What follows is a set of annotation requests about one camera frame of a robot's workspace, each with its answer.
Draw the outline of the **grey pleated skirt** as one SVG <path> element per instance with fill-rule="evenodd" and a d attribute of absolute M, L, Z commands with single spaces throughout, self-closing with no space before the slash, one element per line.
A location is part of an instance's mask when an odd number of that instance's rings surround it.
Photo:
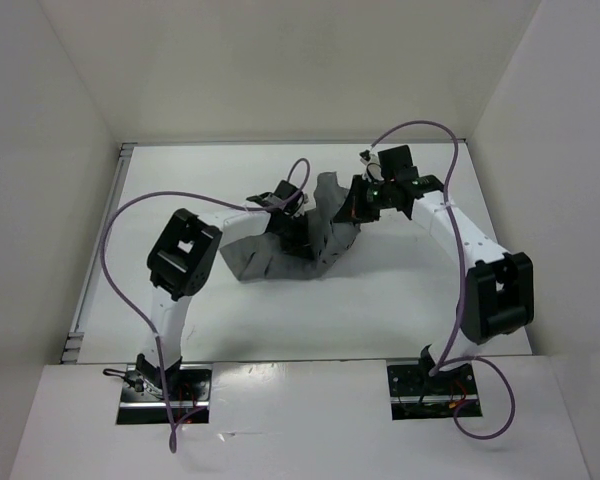
<path fill-rule="evenodd" d="M 304 195 L 287 180 L 272 192 L 251 199 L 282 210 L 271 212 L 263 233 L 220 248 L 226 265 L 241 282 L 256 280 L 312 280 L 323 276 L 353 245 L 361 231 L 355 223 L 337 223 L 335 216 L 349 190 L 338 183 L 335 172 L 317 177 L 315 206 L 304 207 Z"/>

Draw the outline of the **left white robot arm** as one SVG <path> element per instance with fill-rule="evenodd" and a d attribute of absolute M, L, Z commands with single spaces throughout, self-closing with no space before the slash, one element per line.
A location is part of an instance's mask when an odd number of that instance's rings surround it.
<path fill-rule="evenodd" d="M 301 189 L 282 180 L 274 191 L 251 196 L 235 208 L 173 213 L 147 258 L 153 286 L 150 321 L 161 346 L 147 341 L 136 372 L 153 397 L 168 399 L 178 390 L 189 305 L 208 281 L 217 254 L 242 280 L 276 270 L 293 273 L 315 259 L 304 203 Z"/>

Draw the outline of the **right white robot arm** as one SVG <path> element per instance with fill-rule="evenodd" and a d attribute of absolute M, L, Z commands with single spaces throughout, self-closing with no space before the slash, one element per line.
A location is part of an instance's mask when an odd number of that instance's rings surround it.
<path fill-rule="evenodd" d="M 510 335 L 534 319 L 534 267 L 486 235 L 453 201 L 448 179 L 423 176 L 403 145 L 360 154 L 365 167 L 353 177 L 334 220 L 371 223 L 395 210 L 424 229 L 456 261 L 459 298 L 449 336 L 423 348 L 418 380 L 430 393 L 442 392 L 462 365 L 493 338 Z"/>

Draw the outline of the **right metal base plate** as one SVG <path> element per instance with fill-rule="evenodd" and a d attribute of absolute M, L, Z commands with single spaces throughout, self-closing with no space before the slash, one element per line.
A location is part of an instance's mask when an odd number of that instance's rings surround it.
<path fill-rule="evenodd" d="M 386 365 L 393 421 L 481 417 L 478 389 L 469 364 L 449 378 L 433 380 L 415 361 Z"/>

